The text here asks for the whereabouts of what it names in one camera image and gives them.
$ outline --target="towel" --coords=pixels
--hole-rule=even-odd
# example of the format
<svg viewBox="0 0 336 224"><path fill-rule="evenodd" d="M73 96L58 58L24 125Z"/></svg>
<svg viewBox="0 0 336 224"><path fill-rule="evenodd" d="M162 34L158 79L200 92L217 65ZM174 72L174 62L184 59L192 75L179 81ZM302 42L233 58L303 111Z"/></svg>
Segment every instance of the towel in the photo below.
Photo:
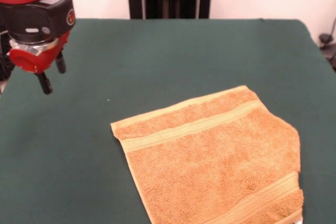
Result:
<svg viewBox="0 0 336 224"><path fill-rule="evenodd" d="M302 219L298 132L246 86L111 126L152 223Z"/></svg>

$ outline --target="black cable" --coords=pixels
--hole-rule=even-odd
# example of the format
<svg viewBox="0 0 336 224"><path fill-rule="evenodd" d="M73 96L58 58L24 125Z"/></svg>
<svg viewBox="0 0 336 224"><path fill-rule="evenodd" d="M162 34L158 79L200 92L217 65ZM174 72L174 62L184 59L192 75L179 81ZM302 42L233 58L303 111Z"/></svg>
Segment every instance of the black cable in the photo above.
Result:
<svg viewBox="0 0 336 224"><path fill-rule="evenodd" d="M332 29L331 29L330 35L333 35L333 33L335 31L335 26L336 26L336 18L334 19L334 24L332 25Z"/></svg>

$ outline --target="green table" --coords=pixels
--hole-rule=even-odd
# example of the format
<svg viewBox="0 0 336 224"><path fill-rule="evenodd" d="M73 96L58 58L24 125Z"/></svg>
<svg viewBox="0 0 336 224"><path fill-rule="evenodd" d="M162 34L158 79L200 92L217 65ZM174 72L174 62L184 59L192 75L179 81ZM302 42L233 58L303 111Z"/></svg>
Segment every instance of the green table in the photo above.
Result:
<svg viewBox="0 0 336 224"><path fill-rule="evenodd" d="M301 136L304 224L334 223L336 76L296 20L79 20L54 93L0 100L0 223L149 223L110 123L246 84Z"/></svg>

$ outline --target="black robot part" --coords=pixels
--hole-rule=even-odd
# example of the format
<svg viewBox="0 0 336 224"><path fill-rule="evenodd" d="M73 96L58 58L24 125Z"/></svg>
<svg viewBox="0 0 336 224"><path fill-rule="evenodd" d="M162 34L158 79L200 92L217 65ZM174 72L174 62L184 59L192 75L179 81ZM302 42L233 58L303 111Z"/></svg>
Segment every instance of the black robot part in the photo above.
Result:
<svg viewBox="0 0 336 224"><path fill-rule="evenodd" d="M72 0L0 4L0 18L13 39L22 44L36 44L53 40L71 30L75 19L69 21L68 17L73 9Z"/></svg>

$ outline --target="logo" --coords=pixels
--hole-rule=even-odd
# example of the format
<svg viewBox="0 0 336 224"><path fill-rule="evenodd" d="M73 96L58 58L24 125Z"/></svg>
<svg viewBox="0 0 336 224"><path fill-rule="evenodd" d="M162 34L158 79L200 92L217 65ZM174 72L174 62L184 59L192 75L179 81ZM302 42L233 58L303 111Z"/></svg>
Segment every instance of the logo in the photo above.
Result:
<svg viewBox="0 0 336 224"><path fill-rule="evenodd" d="M75 21L76 21L75 11L74 9L71 9L67 15L67 23L69 26L72 26L75 23Z"/></svg>

